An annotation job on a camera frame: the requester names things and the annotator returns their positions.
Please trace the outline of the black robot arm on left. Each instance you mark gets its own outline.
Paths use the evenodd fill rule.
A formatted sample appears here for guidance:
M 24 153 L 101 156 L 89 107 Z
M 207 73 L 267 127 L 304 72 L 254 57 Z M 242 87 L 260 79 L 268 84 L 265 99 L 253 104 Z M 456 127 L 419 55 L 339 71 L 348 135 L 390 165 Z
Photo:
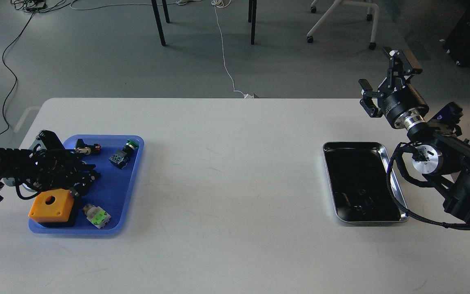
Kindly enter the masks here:
M 20 199 L 24 199 L 21 185 L 34 191 L 35 196 L 65 189 L 73 197 L 80 198 L 101 176 L 94 164 L 87 164 L 82 158 L 98 155 L 101 149 L 101 145 L 86 145 L 81 139 L 74 148 L 66 149 L 54 132 L 42 130 L 29 149 L 0 148 L 0 190 L 4 179 L 9 179 L 8 185 L 15 187 Z

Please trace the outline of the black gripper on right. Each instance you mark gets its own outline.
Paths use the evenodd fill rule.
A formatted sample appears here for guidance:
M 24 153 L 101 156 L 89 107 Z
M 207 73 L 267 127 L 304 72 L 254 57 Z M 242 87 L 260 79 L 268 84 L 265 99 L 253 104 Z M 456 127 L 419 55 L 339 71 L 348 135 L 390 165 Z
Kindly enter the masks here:
M 429 106 L 421 95 L 410 84 L 413 76 L 423 72 L 423 67 L 411 51 L 382 48 L 389 59 L 386 78 L 373 91 L 368 80 L 359 79 L 362 88 L 360 105 L 371 118 L 386 117 L 393 129 L 410 130 L 416 125 L 425 123 Z

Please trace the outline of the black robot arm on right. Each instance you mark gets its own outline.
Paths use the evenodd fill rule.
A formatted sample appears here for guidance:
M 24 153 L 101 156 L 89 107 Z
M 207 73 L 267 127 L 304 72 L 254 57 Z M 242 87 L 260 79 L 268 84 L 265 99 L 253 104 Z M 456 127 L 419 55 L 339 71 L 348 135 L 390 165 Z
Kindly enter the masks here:
M 386 78 L 374 91 L 366 79 L 360 79 L 360 105 L 369 117 L 386 117 L 393 129 L 405 129 L 409 142 L 400 142 L 389 159 L 385 182 L 391 199 L 407 216 L 430 225 L 470 231 L 470 144 L 462 135 L 459 121 L 462 108 L 446 104 L 430 120 L 428 104 L 412 87 L 411 79 L 423 72 L 410 51 L 383 48 L 389 60 Z M 412 212 L 397 200 L 391 188 L 393 165 L 407 182 L 434 188 L 444 198 L 444 211 L 461 223 L 438 222 Z

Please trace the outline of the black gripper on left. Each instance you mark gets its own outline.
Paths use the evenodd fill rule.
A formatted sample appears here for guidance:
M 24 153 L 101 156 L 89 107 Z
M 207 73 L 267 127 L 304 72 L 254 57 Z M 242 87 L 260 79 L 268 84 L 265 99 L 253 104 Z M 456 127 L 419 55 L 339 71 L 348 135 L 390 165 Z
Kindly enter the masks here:
M 29 190 L 46 192 L 62 188 L 69 190 L 73 198 L 86 196 L 101 177 L 95 171 L 96 165 L 83 163 L 81 156 L 65 149 L 52 131 L 42 130 L 36 140 L 31 146 L 35 171 L 29 179 Z

